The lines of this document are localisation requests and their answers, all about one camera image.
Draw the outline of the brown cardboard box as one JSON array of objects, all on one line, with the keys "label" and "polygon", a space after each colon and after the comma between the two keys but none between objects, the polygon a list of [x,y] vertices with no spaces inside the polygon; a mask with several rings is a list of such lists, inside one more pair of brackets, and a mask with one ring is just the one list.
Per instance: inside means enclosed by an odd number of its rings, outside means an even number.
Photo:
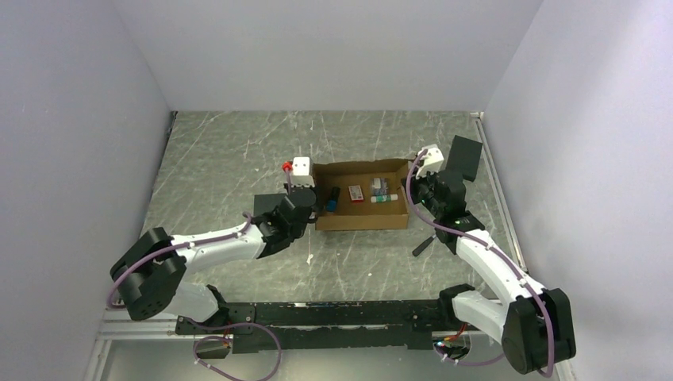
[{"label": "brown cardboard box", "polygon": [[316,164],[321,211],[317,231],[406,229],[410,212],[402,189],[407,159]]}]

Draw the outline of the small red white card box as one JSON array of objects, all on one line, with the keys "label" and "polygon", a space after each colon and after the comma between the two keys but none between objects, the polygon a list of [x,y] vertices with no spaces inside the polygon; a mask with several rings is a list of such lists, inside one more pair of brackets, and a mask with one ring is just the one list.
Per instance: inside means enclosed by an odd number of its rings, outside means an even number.
[{"label": "small red white card box", "polygon": [[348,194],[351,202],[364,202],[364,195],[360,185],[349,185]]}]

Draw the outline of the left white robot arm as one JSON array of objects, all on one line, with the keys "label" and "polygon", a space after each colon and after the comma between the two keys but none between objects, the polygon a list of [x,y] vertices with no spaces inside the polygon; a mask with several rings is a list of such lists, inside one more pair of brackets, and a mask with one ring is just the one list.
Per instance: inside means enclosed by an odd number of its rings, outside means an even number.
[{"label": "left white robot arm", "polygon": [[133,321],[157,314],[182,315],[207,333],[226,327],[226,302],[216,287],[185,278],[209,267],[238,260],[258,260],[287,249],[312,221],[317,196],[311,188],[294,188],[273,209],[218,231],[170,235],[162,227],[146,231],[112,266],[110,309],[120,307]]}]

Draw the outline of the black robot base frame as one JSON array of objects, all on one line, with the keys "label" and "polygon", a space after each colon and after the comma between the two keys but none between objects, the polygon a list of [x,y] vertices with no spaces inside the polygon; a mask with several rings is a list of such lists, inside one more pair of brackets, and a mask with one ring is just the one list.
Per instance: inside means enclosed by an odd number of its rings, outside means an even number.
[{"label": "black robot base frame", "polygon": [[403,347],[426,350],[463,323],[437,299],[231,302],[208,321],[177,319],[181,336],[222,335],[235,354],[267,350]]}]

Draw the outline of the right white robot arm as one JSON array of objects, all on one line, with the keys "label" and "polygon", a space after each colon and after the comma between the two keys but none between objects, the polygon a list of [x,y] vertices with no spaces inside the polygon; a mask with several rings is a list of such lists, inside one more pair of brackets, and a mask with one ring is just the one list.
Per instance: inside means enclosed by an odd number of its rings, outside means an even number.
[{"label": "right white robot arm", "polygon": [[451,287],[440,297],[439,323],[446,329],[467,323],[487,334],[523,375],[536,371],[549,378],[557,363],[573,358],[569,297],[533,279],[495,244],[485,225],[467,210],[462,176],[411,167],[402,185],[410,209],[496,296],[490,300],[469,285]]}]

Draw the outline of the white green glue stick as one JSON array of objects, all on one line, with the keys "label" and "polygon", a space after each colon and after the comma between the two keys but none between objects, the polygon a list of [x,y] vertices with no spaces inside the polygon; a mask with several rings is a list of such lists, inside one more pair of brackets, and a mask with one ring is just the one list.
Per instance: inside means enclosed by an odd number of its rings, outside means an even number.
[{"label": "white green glue stick", "polygon": [[398,201],[398,194],[376,194],[370,197],[371,203],[384,203],[384,202],[396,202]]}]

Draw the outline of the black blue marker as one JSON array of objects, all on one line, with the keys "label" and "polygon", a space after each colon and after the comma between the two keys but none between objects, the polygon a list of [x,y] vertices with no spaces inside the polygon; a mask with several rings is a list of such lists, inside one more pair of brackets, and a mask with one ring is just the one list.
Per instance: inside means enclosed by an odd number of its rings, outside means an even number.
[{"label": "black blue marker", "polygon": [[334,213],[336,211],[339,197],[340,197],[340,188],[333,187],[329,193],[328,200],[325,203],[325,210],[328,213]]}]

